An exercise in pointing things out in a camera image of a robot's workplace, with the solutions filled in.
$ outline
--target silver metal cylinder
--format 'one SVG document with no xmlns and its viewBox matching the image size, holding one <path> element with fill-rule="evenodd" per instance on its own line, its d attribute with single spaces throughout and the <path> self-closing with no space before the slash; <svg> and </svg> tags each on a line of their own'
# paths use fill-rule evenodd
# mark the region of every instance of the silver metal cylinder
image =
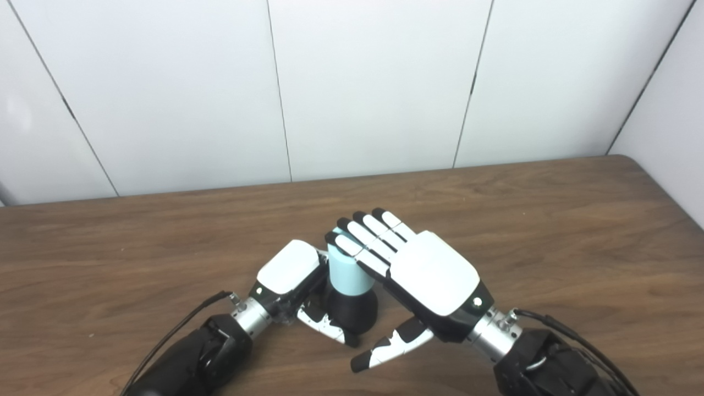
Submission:
<svg viewBox="0 0 704 396">
<path fill-rule="evenodd" d="M 254 340 L 272 322 L 271 315 L 252 297 L 238 303 L 230 314 Z"/>
<path fill-rule="evenodd" d="M 523 329 L 515 324 L 515 315 L 504 315 L 491 307 L 472 329 L 467 341 L 493 363 L 500 361 L 513 347 Z"/>
</svg>

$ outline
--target brown wood surface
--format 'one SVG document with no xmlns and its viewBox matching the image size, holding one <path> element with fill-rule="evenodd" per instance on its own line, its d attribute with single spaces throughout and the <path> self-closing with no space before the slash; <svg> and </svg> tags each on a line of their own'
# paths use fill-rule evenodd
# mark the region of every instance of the brown wood surface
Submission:
<svg viewBox="0 0 704 396">
<path fill-rule="evenodd" d="M 289 240 L 324 247 L 338 217 L 376 206 L 465 255 L 500 309 L 571 325 L 642 395 L 704 393 L 704 233 L 609 156 L 2 208 L 0 395 L 117 395 L 205 297 L 247 293 Z M 379 297 L 359 350 L 276 325 L 222 395 L 498 394 L 488 362 L 436 341 L 352 374 L 349 359 L 409 317 Z"/>
</svg>

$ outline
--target light blue cylinder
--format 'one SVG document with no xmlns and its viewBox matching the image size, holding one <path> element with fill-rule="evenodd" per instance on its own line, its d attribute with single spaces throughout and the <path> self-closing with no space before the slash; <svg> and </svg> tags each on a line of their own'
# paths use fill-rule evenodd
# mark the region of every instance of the light blue cylinder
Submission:
<svg viewBox="0 0 704 396">
<path fill-rule="evenodd" d="M 340 228 L 336 227 L 333 231 L 354 239 Z M 372 288 L 374 278 L 367 275 L 352 257 L 345 255 L 332 245 L 327 245 L 327 253 L 330 283 L 335 290 L 344 295 L 358 296 Z"/>
</svg>

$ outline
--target white wall panel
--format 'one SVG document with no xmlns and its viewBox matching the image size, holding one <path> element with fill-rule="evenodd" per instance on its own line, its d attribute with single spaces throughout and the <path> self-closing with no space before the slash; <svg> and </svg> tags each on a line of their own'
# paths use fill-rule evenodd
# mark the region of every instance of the white wall panel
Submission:
<svg viewBox="0 0 704 396">
<path fill-rule="evenodd" d="M 691 0 L 496 0 L 456 166 L 606 153 Z"/>
<path fill-rule="evenodd" d="M 15 6 L 120 194 L 289 180 L 266 0 Z"/>
<path fill-rule="evenodd" d="M 294 180 L 452 166 L 489 0 L 270 0 Z"/>
<path fill-rule="evenodd" d="M 114 196 L 22 26 L 0 1 L 0 197 L 34 204 Z"/>
<path fill-rule="evenodd" d="M 610 154 L 635 159 L 704 227 L 704 4 L 689 13 Z"/>
</svg>

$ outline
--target wire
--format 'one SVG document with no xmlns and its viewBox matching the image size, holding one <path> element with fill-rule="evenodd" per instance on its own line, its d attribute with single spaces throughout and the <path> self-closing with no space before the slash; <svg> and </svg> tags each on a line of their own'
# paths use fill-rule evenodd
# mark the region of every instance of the wire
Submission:
<svg viewBox="0 0 704 396">
<path fill-rule="evenodd" d="M 198 305 L 193 311 L 191 311 L 190 314 L 186 315 L 185 318 L 183 318 L 177 325 L 176 327 L 172 328 L 171 331 L 166 333 L 164 338 L 162 338 L 159 342 L 156 343 L 154 348 L 149 351 L 148 354 L 144 357 L 142 362 L 137 366 L 137 369 L 134 370 L 134 373 L 132 373 L 132 376 L 130 377 L 129 380 L 127 380 L 127 383 L 125 384 L 125 387 L 122 389 L 122 392 L 120 392 L 120 396 L 126 396 L 127 390 L 130 389 L 130 386 L 134 384 L 134 381 L 137 379 L 137 376 L 144 370 L 144 367 L 149 363 L 151 358 L 154 357 L 154 355 L 159 351 L 161 347 L 164 346 L 164 344 L 174 335 L 176 334 L 177 331 L 181 330 L 183 326 L 185 326 L 186 323 L 188 323 L 195 315 L 197 315 L 200 311 L 205 309 L 208 305 L 211 305 L 212 303 L 216 301 L 220 301 L 221 299 L 224 299 L 228 296 L 232 295 L 232 292 L 225 292 L 224 290 L 219 292 L 216 295 L 213 295 L 212 297 L 208 298 L 207 300 L 203 301 L 200 305 Z"/>
<path fill-rule="evenodd" d="M 634 396 L 639 396 L 638 391 L 633 386 L 631 381 L 626 377 L 626 375 L 623 374 L 623 372 L 621 372 L 621 370 L 619 370 L 619 368 L 616 367 L 616 365 L 613 364 L 613 362 L 611 362 L 609 358 L 607 358 L 603 353 L 601 353 L 599 349 L 590 344 L 589 341 L 582 338 L 579 334 L 577 334 L 576 331 L 562 324 L 550 315 L 543 316 L 541 314 L 536 314 L 535 312 L 526 311 L 524 309 L 514 309 L 513 311 L 516 315 L 535 319 L 536 321 L 544 324 L 545 326 L 557 330 L 558 332 L 571 338 L 572 340 L 577 341 L 581 346 L 587 348 L 587 350 L 590 351 L 597 359 L 602 361 L 604 365 L 607 366 L 613 372 L 616 378 L 620 380 L 623 386 L 625 386 L 630 393 L 632 393 Z"/>
</svg>

